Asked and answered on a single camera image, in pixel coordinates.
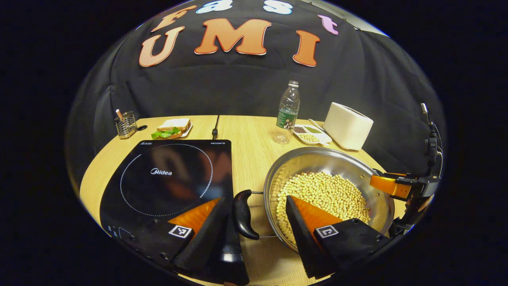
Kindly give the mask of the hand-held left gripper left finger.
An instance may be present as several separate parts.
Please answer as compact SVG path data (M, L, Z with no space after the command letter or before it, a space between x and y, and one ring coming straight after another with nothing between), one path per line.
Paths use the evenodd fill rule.
M119 231L119 240L154 268L174 275L200 271L214 253L231 200L218 197L171 216Z

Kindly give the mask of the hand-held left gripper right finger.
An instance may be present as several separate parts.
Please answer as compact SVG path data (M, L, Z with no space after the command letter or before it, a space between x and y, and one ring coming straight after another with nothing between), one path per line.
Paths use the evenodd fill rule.
M390 241L357 218L341 220L291 195L287 196L285 211L310 278L359 268L381 253Z

